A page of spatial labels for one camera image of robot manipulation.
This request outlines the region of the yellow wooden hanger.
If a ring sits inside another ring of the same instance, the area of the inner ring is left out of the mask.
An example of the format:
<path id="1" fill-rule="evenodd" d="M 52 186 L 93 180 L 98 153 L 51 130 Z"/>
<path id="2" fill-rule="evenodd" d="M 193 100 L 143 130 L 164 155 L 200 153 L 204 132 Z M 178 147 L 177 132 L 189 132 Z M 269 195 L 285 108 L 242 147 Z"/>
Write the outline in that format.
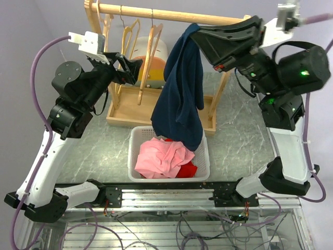
<path id="1" fill-rule="evenodd" d="M 120 6 L 120 19 L 123 23 L 121 54 L 127 56 L 128 59 L 131 59 L 141 28 L 140 20 L 137 18 L 130 26 L 125 26 L 122 18 L 122 5 Z"/>

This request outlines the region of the brown wooden hanger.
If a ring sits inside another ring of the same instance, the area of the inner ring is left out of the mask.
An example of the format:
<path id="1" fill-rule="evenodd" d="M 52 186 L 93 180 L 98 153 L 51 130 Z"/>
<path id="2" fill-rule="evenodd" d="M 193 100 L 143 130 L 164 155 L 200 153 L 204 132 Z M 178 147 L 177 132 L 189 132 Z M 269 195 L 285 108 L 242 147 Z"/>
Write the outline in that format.
<path id="1" fill-rule="evenodd" d="M 154 58 L 154 55 L 157 50 L 157 45 L 160 40 L 161 32 L 163 29 L 163 24 L 159 24 L 158 26 L 154 25 L 153 23 L 153 9 L 151 10 L 151 28 L 150 33 L 148 36 L 148 43 L 147 43 L 147 52 L 146 52 L 146 58 L 143 68 L 143 75 L 142 80 L 139 87 L 139 93 L 138 93 L 138 99 L 137 104 L 141 105 L 142 98 L 143 98 L 143 92 L 144 88 L 148 79 L 148 73 L 151 68 L 152 59 Z"/>

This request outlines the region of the light wooden hanger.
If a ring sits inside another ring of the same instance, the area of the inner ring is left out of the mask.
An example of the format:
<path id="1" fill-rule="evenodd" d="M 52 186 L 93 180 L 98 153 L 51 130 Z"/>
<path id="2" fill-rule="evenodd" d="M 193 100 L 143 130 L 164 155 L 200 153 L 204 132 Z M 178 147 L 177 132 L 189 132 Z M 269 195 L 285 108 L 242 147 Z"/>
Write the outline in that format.
<path id="1" fill-rule="evenodd" d="M 105 14 L 105 17 L 102 18 L 101 17 L 101 12 L 100 12 L 100 1 L 97 0 L 96 1 L 96 9 L 97 9 L 97 17 L 99 22 L 101 22 L 103 24 L 103 36 L 105 37 L 105 45 L 104 45 L 104 52 L 109 52 L 108 50 L 108 42 L 109 42 L 109 32 L 110 32 L 110 28 L 111 28 L 111 23 L 112 20 L 114 19 L 114 16 L 112 14 Z"/>

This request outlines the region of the navy blue t shirt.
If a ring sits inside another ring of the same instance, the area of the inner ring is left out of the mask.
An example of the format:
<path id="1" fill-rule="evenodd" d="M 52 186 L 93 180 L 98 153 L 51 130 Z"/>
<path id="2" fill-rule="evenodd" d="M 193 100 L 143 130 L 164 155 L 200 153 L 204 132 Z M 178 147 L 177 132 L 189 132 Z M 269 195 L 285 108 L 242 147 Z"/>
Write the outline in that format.
<path id="1" fill-rule="evenodd" d="M 192 23 L 173 46 L 164 68 L 165 85 L 151 115 L 157 136 L 180 141 L 190 151 L 199 147 L 203 136 L 198 114 L 204 108 L 203 66 L 200 49 L 190 37 L 198 30 Z"/>

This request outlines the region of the pink t shirt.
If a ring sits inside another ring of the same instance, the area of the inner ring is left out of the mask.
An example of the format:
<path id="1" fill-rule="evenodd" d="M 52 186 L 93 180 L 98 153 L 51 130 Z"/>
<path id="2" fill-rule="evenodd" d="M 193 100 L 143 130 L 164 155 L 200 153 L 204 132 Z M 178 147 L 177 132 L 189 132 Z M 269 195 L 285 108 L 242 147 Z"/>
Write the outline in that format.
<path id="1" fill-rule="evenodd" d="M 167 179 L 162 163 L 169 146 L 164 139 L 152 138 L 140 146 L 134 170 L 145 179 Z"/>

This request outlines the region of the red t shirt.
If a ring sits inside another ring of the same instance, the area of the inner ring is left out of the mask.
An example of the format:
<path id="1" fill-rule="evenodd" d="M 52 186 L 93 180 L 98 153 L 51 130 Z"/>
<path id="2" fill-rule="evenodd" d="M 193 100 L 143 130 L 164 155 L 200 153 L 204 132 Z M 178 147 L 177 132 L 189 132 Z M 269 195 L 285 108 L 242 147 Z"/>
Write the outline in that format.
<path id="1" fill-rule="evenodd" d="M 169 146 L 164 155 L 164 175 L 168 178 L 192 178 L 198 167 L 192 162 L 195 154 L 188 150 L 182 142 L 165 139 Z"/>

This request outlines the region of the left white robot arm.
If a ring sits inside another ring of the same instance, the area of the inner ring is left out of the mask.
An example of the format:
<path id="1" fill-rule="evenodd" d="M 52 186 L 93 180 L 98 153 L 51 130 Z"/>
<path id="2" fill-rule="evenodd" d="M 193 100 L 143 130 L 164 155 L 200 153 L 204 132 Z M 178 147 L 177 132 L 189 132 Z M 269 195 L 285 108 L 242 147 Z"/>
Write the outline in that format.
<path id="1" fill-rule="evenodd" d="M 91 71 L 84 71 L 75 61 L 64 62 L 56 69 L 52 86 L 59 96 L 47 118 L 39 154 L 22 186 L 5 196 L 6 204 L 23 210 L 34 222 L 54 223 L 68 208 L 84 203 L 100 207 L 106 201 L 107 188 L 96 180 L 66 188 L 57 188 L 56 181 L 109 84 L 135 84 L 143 61 L 119 53 L 103 53 L 101 60 L 89 61 Z"/>

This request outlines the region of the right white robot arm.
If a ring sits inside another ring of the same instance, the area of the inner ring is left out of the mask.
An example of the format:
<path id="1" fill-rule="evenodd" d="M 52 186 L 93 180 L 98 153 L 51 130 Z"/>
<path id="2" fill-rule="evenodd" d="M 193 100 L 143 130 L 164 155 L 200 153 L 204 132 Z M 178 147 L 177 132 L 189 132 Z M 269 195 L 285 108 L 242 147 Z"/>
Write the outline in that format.
<path id="1" fill-rule="evenodd" d="M 241 206 L 263 191 L 304 196 L 317 166 L 306 146 L 303 94 L 320 90 L 331 76 L 327 52 L 310 42 L 292 41 L 303 21 L 276 17 L 264 23 L 253 16 L 227 26 L 201 26 L 191 39 L 214 70 L 237 70 L 251 83 L 251 96 L 262 94 L 259 107 L 278 156 L 255 174 L 239 179 L 228 192 Z"/>

